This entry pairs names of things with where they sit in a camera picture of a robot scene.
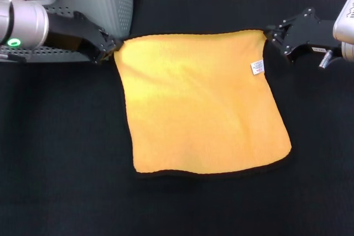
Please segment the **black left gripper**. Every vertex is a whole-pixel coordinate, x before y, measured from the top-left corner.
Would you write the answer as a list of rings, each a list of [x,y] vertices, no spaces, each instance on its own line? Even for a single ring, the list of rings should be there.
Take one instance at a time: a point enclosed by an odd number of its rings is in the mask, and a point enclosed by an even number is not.
[[[74,12],[73,17],[49,14],[48,18],[48,47],[80,53],[95,64],[109,61],[122,47],[120,39],[116,39],[80,12]]]

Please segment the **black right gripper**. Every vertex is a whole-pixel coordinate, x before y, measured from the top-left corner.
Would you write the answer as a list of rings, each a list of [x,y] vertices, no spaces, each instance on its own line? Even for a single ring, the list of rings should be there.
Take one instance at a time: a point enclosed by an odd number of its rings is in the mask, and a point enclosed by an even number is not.
[[[308,8],[282,24],[266,26],[264,35],[270,36],[271,44],[292,62],[311,52],[331,51],[332,57],[340,57],[342,44],[333,37],[334,24],[333,20],[320,19],[315,9]]]

